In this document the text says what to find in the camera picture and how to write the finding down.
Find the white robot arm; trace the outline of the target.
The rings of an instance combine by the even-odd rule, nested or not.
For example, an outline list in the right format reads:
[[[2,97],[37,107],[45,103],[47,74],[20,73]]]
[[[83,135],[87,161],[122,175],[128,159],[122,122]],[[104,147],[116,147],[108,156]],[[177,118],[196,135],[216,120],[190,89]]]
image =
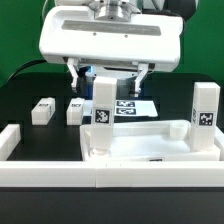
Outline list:
[[[55,0],[45,17],[39,49],[49,63],[65,64],[74,79],[82,66],[104,76],[135,76],[140,93],[147,74],[171,72],[180,60],[180,36],[199,0]]]

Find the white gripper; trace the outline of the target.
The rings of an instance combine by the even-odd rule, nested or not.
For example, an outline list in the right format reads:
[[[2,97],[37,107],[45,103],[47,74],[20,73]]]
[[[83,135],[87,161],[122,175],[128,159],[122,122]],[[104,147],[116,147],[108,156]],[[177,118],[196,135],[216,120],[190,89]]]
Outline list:
[[[64,64],[78,92],[78,63],[136,69],[130,94],[137,97],[148,73],[173,71],[180,60],[183,20],[176,16],[134,14],[129,22],[101,21],[88,7],[55,7],[42,28],[39,49],[50,63]]]

